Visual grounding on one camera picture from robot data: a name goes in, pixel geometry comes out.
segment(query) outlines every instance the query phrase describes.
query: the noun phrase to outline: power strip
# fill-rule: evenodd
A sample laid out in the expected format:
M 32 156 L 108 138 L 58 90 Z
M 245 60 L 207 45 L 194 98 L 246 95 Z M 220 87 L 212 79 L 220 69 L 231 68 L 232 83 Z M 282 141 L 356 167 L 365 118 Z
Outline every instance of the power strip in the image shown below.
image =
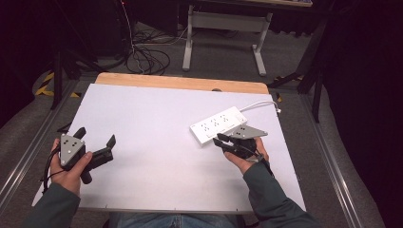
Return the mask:
M 246 123 L 246 118 L 235 107 L 230 107 L 212 117 L 192 124 L 190 130 L 201 146 L 211 142 L 218 133 L 225 134 Z

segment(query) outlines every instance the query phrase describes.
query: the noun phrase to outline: jeans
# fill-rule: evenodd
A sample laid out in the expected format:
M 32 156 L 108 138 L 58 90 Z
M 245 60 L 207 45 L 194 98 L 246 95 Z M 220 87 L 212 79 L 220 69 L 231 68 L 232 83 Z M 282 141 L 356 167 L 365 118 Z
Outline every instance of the jeans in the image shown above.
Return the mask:
M 235 215 L 110 213 L 109 228 L 242 228 L 243 218 Z

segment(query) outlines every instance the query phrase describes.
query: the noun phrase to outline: white table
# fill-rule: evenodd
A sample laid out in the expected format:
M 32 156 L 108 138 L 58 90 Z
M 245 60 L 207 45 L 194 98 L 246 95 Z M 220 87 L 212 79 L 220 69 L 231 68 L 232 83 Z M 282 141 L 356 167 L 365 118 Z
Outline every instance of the white table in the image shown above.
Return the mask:
M 91 85 L 70 134 L 84 126 L 87 133 L 83 140 L 91 151 L 105 147 L 112 134 L 116 136 L 116 145 L 114 160 L 92 170 L 92 183 L 82 185 L 80 207 L 106 211 L 251 213 L 248 188 L 239 169 L 214 144 L 200 147 L 189 126 L 230 106 L 242 108 L 270 99 L 269 94 Z M 287 196 L 304 209 L 274 107 L 265 105 L 242 114 L 248 125 L 269 133 L 262 139 L 273 172 Z

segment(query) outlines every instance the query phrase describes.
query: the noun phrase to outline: person's left hand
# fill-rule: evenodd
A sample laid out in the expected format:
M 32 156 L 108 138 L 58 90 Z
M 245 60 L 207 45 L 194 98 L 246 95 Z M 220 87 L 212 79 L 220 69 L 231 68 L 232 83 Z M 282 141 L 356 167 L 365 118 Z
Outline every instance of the person's left hand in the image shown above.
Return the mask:
M 59 143 L 59 139 L 54 140 L 53 147 L 51 150 L 54 150 Z M 59 183 L 62 187 L 66 188 L 68 191 L 74 193 L 78 197 L 80 197 L 80 175 L 89 162 L 92 159 L 92 152 L 86 152 L 86 154 L 77 161 L 74 167 L 70 171 L 63 171 L 62 166 L 60 165 L 60 158 L 56 154 L 53 156 L 50 163 L 50 175 L 60 172 L 51 176 L 51 181 L 55 183 Z

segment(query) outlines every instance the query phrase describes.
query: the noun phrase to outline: metal frame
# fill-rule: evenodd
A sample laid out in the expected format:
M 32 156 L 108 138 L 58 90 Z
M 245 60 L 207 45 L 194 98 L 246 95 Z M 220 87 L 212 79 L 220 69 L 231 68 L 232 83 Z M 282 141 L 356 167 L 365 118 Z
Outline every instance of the metal frame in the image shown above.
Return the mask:
M 358 212 L 355 208 L 355 204 L 353 202 L 352 196 L 350 195 L 349 188 L 347 187 L 343 175 L 341 174 L 341 171 L 338 168 L 335 156 L 329 150 L 329 146 L 327 145 L 325 139 L 323 138 L 323 133 L 320 128 L 320 124 L 316 123 L 316 120 L 311 113 L 310 110 L 311 103 L 309 101 L 308 95 L 300 95 L 299 98 L 301 99 L 302 105 L 304 106 L 304 110 L 309 115 L 311 124 L 314 127 L 319 145 L 321 147 L 320 152 L 322 155 L 323 162 L 329 173 L 330 179 L 333 183 L 333 187 L 335 188 L 341 208 L 343 209 L 344 216 L 346 217 L 347 222 L 349 223 L 349 227 L 354 228 L 364 227 L 364 224 L 362 223 L 361 218 L 359 217 Z
M 64 91 L 63 99 L 60 101 L 59 105 L 57 105 L 54 109 L 49 111 L 49 114 L 45 117 L 44 122 L 40 126 L 38 132 L 35 137 L 29 144 L 26 152 L 22 156 L 21 160 L 17 163 L 14 169 L 10 172 L 9 177 L 3 188 L 0 191 L 0 216 L 6 210 L 7 205 L 9 204 L 12 196 L 23 180 L 25 174 L 29 170 L 30 165 L 33 163 L 36 155 L 39 153 L 46 136 L 48 135 L 48 130 L 52 126 L 56 116 L 59 111 L 62 109 L 63 104 L 69 98 L 69 94 L 74 91 L 75 86 L 77 85 L 77 80 L 68 81 L 66 84 L 66 88 Z
M 192 58 L 192 31 L 193 28 L 207 29 L 233 29 L 241 31 L 260 32 L 260 37 L 257 45 L 252 45 L 252 50 L 258 66 L 259 75 L 266 76 L 266 69 L 261 58 L 261 47 L 267 34 L 267 29 L 270 26 L 272 13 L 267 13 L 264 17 L 251 17 L 240 15 L 228 15 L 209 12 L 195 12 L 194 6 L 189 6 L 187 16 L 187 38 L 186 47 L 183 56 L 182 69 L 188 71 L 190 69 L 190 60 Z

